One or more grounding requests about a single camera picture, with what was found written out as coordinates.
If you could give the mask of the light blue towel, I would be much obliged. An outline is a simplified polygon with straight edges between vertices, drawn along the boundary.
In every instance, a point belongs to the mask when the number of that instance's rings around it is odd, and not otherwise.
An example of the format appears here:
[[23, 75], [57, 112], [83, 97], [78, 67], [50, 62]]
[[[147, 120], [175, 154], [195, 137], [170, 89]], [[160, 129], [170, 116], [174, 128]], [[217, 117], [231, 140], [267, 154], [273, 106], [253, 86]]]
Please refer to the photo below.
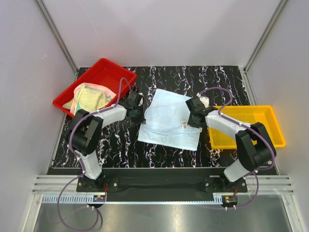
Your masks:
[[157, 89], [145, 111], [145, 124], [140, 126], [138, 141], [178, 149], [197, 151], [201, 129], [188, 126], [190, 97]]

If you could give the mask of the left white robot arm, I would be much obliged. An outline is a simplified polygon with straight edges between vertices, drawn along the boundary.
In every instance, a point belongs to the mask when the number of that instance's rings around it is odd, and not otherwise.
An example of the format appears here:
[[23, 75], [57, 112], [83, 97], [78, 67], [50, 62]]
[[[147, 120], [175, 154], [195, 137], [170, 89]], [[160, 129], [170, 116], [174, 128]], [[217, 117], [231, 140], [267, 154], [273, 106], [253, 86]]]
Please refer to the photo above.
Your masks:
[[144, 96], [141, 93], [130, 91], [126, 98], [109, 107], [91, 113], [81, 109], [75, 114], [67, 134], [67, 143], [81, 164], [81, 185], [93, 191], [100, 191], [106, 186], [96, 154], [102, 129], [125, 119], [130, 119], [132, 123], [144, 124], [146, 119], [143, 100]]

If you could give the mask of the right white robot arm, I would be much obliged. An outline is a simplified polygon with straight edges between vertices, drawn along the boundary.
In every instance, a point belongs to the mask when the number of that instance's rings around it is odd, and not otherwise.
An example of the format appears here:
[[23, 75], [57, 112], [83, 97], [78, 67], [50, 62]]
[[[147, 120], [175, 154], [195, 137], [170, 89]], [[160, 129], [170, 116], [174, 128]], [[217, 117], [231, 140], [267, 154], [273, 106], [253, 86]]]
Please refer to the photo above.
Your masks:
[[236, 120], [223, 114], [221, 109], [206, 107], [197, 96], [185, 103], [190, 111], [188, 126], [216, 129], [236, 142], [238, 158], [224, 170], [223, 177], [219, 179], [223, 191], [231, 191], [239, 179], [275, 160], [276, 149], [262, 123], [250, 124]]

